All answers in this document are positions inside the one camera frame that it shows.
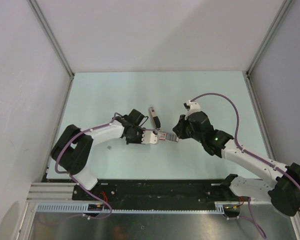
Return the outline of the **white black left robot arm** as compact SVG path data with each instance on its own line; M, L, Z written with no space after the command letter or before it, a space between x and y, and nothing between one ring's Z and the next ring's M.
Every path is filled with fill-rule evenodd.
M68 125L54 144L50 157L55 161L55 172L67 174L83 187L90 200L100 196L98 178L88 166L91 149L114 139L125 139L126 144L156 144L157 132L140 126L145 116L133 109L130 114L114 113L109 123L90 128Z

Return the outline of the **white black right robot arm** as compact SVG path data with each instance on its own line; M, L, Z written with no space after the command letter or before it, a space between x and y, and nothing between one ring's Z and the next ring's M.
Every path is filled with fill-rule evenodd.
M265 198L282 214L293 217L300 213L300 165L285 165L245 149L230 134L215 129L208 116L193 112L182 114L172 129L181 139L199 142L211 156L231 161L258 176L264 183L259 191L265 191Z

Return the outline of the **red white staple box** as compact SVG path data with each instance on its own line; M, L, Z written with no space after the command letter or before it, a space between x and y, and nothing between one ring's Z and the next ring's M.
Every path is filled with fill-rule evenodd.
M161 141L171 141L171 142L178 142L179 138L174 133L169 132L158 132L157 133L158 139Z

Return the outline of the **beige and black stapler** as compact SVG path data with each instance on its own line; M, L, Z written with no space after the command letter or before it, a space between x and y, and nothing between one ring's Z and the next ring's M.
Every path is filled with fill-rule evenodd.
M160 119L157 115L157 112L156 112L155 108L150 107L149 112L150 112L151 118L153 120L155 129L160 131L161 130L161 121L160 121Z

